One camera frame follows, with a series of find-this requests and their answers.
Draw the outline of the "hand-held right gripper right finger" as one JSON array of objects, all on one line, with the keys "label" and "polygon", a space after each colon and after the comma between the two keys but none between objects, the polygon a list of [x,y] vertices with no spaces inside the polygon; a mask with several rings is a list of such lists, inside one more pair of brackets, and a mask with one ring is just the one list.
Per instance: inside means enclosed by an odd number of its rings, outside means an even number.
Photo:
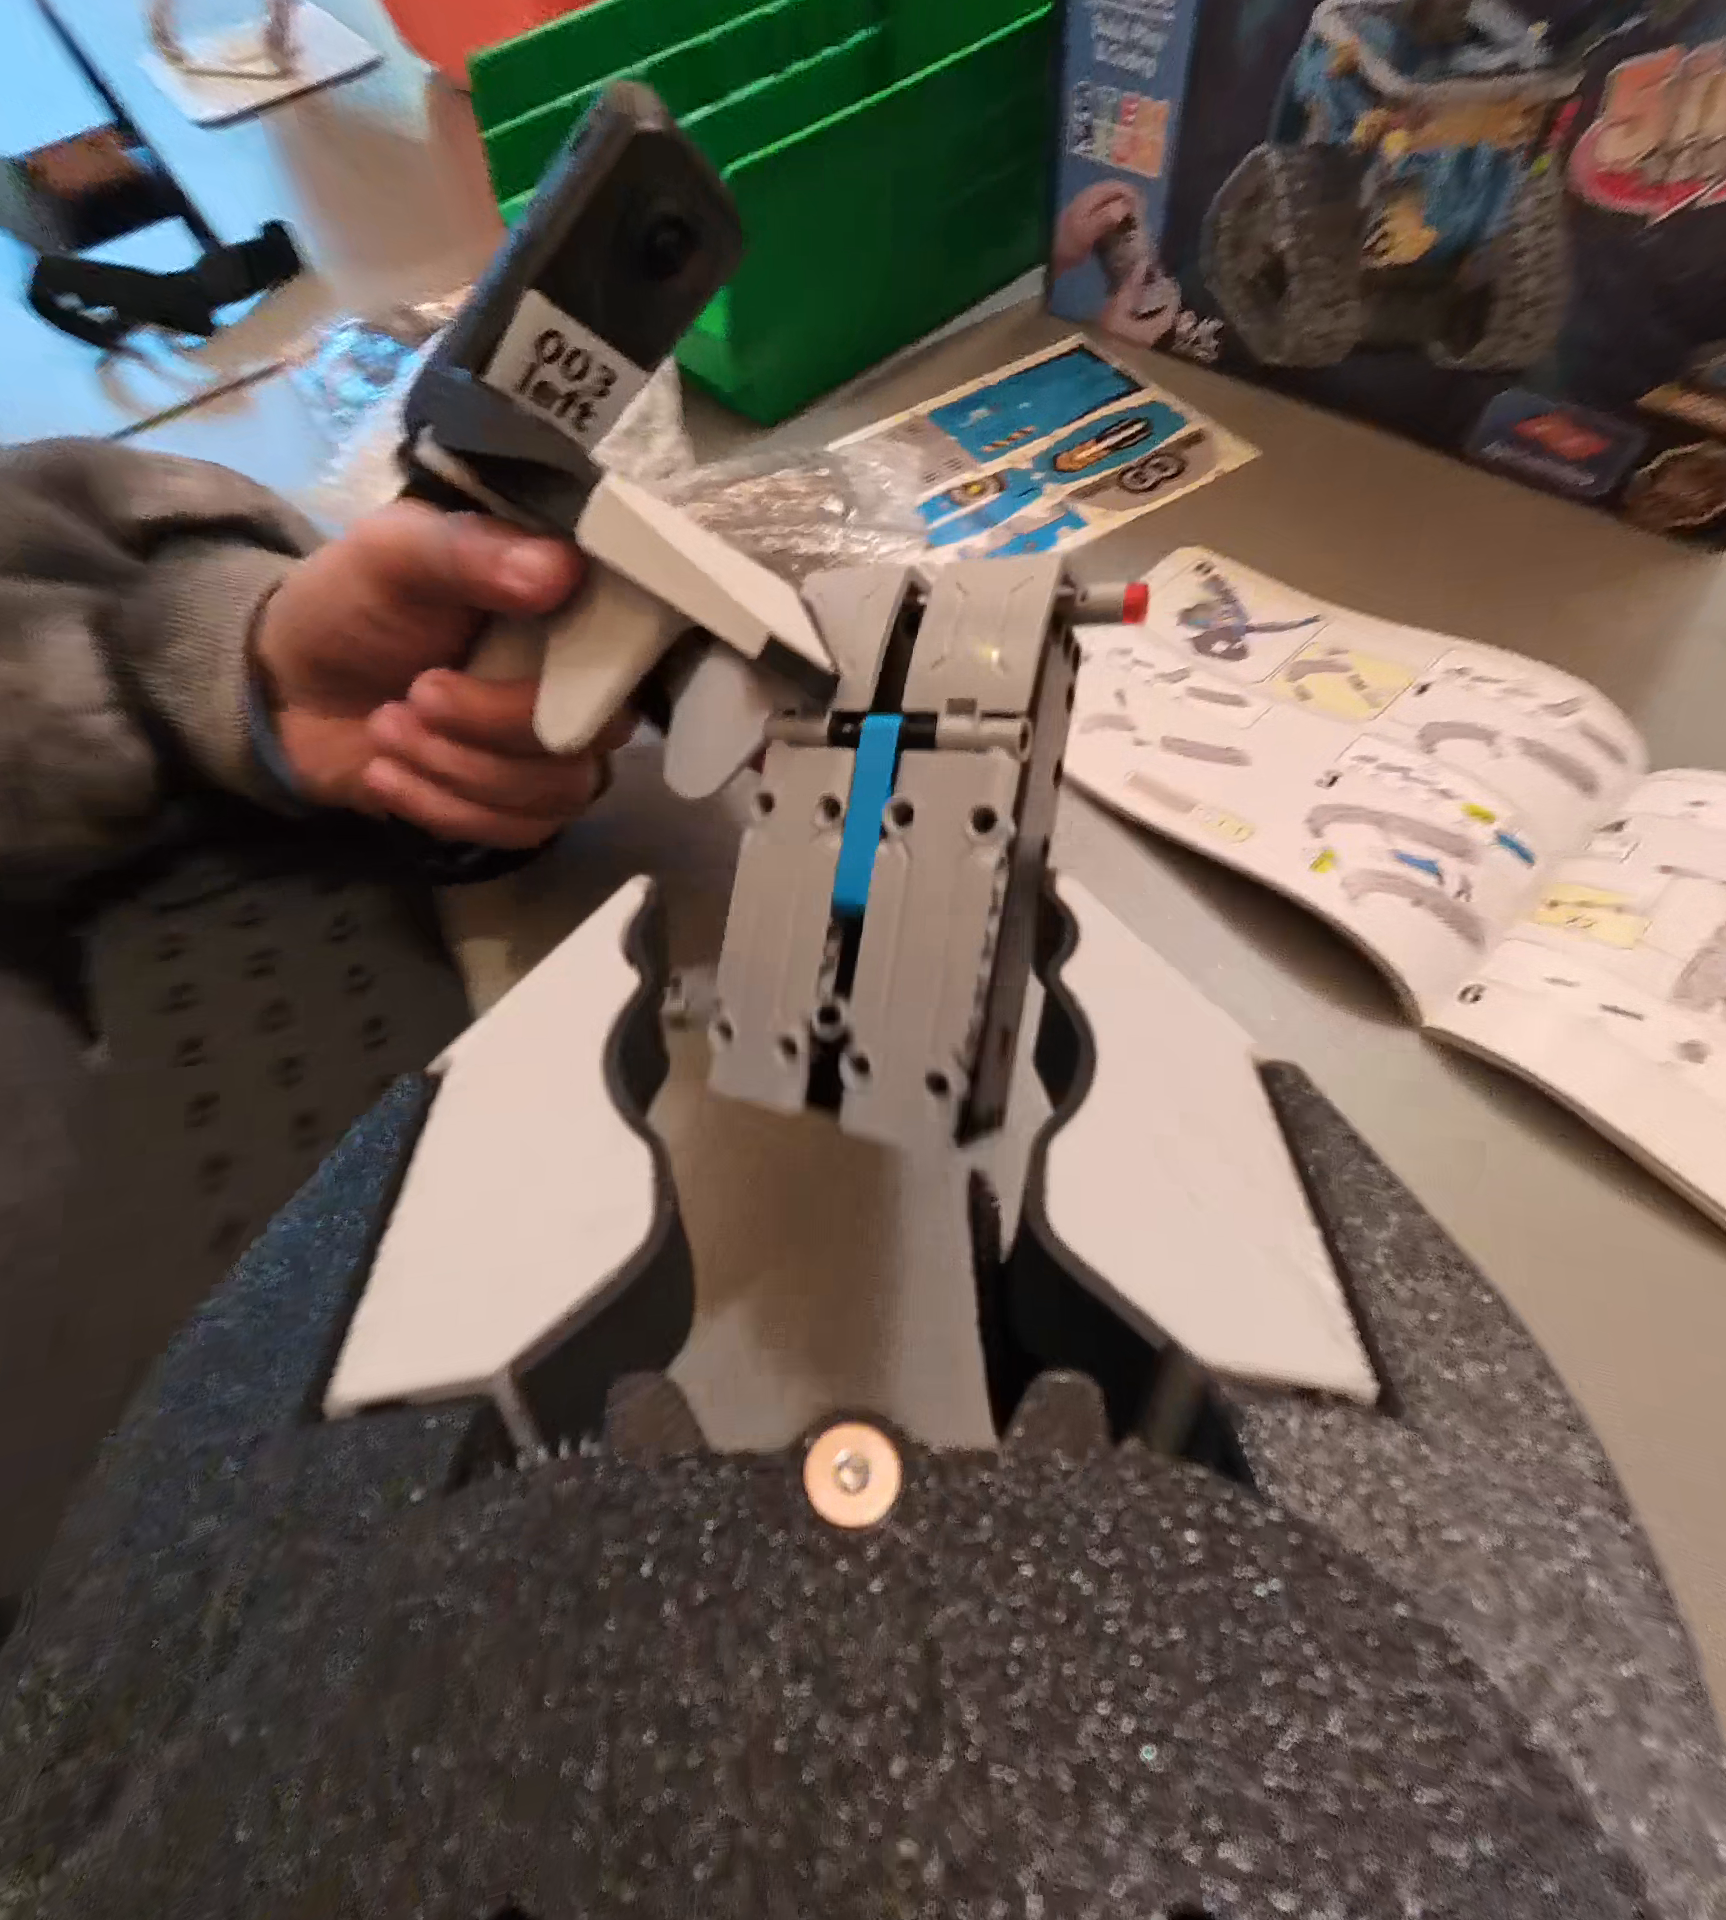
[{"label": "hand-held right gripper right finger", "polygon": [[1233,1387],[1376,1407],[1379,1365],[1247,1029],[1066,875],[1038,978],[1026,1374],[1090,1380],[1119,1442],[1231,1442]]}]

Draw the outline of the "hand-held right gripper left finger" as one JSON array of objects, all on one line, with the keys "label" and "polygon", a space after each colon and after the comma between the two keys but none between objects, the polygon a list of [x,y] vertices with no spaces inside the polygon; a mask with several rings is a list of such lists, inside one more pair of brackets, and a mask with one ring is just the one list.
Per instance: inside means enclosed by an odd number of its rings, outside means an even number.
[{"label": "hand-held right gripper left finger", "polygon": [[629,877],[428,1065],[322,1415],[490,1403],[575,1447],[611,1380],[685,1346],[691,1260],[650,1122],[668,1056],[662,900]]}]

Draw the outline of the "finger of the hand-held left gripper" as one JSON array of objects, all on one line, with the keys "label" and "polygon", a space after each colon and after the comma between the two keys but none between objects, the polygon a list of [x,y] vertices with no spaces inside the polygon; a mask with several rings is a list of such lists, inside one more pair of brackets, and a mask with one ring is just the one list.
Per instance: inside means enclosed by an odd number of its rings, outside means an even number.
[{"label": "finger of the hand-held left gripper", "polygon": [[678,504],[605,476],[577,519],[577,542],[672,612],[678,631],[701,630],[814,704],[833,701],[842,670],[803,590]]}]

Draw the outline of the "grey black toy brick assembly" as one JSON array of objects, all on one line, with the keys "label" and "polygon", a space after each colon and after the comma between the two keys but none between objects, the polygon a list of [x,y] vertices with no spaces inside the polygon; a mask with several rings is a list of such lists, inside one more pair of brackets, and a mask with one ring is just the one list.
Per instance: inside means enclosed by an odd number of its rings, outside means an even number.
[{"label": "grey black toy brick assembly", "polygon": [[808,695],[686,636],[658,671],[665,780],[751,771],[723,943],[662,1019],[708,1084],[890,1145],[971,1144],[1011,1104],[1087,625],[1144,582],[1056,551],[827,570],[803,586],[836,683]]}]

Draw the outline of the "person's left hand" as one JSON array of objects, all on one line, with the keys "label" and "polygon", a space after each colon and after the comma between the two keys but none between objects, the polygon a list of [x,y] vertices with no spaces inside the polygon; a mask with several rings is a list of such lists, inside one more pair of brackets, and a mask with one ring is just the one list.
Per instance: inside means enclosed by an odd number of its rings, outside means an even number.
[{"label": "person's left hand", "polygon": [[534,730],[536,681],[467,665],[493,618],[557,612],[581,583],[570,542],[411,498],[304,557],[253,644],[301,794],[449,843],[544,845],[607,790],[636,718],[559,756]]}]

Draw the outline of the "clear plastic bag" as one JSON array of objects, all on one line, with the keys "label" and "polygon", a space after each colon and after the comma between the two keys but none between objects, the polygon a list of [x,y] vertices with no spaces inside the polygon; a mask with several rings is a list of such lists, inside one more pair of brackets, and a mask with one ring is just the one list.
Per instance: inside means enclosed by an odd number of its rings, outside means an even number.
[{"label": "clear plastic bag", "polygon": [[668,357],[597,443],[595,462],[685,510],[793,583],[828,568],[931,563],[912,451],[879,443],[754,443],[705,458]]}]

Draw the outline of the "green plastic bin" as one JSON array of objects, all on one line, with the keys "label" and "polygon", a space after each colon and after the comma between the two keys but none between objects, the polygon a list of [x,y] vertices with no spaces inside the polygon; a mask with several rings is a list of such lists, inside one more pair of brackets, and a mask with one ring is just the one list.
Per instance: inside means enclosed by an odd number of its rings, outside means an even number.
[{"label": "green plastic bin", "polygon": [[467,71],[507,223],[607,83],[658,94],[747,232],[676,359],[779,424],[1043,262],[1061,34],[1050,1],[607,1]]}]

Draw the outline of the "black dimpled pad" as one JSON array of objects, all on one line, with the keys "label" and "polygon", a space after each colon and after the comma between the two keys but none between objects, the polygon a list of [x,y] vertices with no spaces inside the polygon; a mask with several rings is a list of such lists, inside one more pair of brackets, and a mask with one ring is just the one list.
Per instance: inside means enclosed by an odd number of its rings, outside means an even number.
[{"label": "black dimpled pad", "polygon": [[84,923],[110,1257],[204,1292],[470,1015],[435,886],[338,832],[186,843]]}]

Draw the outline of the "white stand with wooden board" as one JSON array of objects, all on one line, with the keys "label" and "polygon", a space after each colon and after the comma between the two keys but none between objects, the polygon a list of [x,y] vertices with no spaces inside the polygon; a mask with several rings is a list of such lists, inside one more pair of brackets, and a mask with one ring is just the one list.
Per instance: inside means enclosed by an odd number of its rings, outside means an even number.
[{"label": "white stand with wooden board", "polygon": [[141,15],[143,66],[200,130],[249,122],[382,62],[368,37],[320,4],[148,1]]}]

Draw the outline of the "sticker sheet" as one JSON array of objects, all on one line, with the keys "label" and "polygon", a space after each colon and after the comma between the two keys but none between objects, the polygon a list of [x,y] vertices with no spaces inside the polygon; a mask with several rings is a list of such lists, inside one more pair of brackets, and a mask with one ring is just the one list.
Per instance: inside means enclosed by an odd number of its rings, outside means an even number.
[{"label": "sticker sheet", "polygon": [[1079,548],[1258,455],[1076,335],[871,422],[834,449],[889,483],[933,563]]}]

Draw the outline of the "instruction booklet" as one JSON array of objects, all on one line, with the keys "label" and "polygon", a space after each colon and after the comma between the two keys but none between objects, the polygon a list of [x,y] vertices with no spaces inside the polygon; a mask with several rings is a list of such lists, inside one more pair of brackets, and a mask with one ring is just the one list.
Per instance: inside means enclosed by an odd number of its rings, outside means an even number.
[{"label": "instruction booklet", "polygon": [[1726,1229],[1726,773],[1597,686],[1203,545],[1082,630],[1069,784],[1289,900],[1413,1024]]}]

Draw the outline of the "toy building kit box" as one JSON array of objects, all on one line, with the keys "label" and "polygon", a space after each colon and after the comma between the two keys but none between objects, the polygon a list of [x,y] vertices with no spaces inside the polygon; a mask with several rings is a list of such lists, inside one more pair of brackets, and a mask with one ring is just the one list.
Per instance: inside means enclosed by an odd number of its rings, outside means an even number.
[{"label": "toy building kit box", "polygon": [[1062,5],[1048,308],[1726,545],[1726,1]]}]

